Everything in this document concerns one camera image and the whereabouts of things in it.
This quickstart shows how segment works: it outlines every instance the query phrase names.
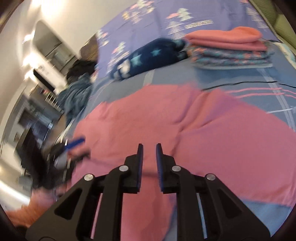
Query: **pink fabric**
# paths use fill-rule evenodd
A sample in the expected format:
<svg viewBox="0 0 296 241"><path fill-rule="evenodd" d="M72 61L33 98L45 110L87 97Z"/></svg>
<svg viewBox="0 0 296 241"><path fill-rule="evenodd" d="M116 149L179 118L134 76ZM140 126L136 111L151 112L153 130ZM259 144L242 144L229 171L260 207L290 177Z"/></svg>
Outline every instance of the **pink fabric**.
<svg viewBox="0 0 296 241"><path fill-rule="evenodd" d="M186 34L185 38L195 45L233 50L266 51L259 41L262 34L254 28L236 27L230 31L197 30Z"/></svg>
<svg viewBox="0 0 296 241"><path fill-rule="evenodd" d="M174 197L160 193L155 146L197 175L215 173L236 195L295 204L296 134L281 120L216 89L150 85L113 103L101 103L75 131L91 160L77 166L73 184L87 173L107 174L144 145L141 191L123 199L123 241L164 238Z"/></svg>

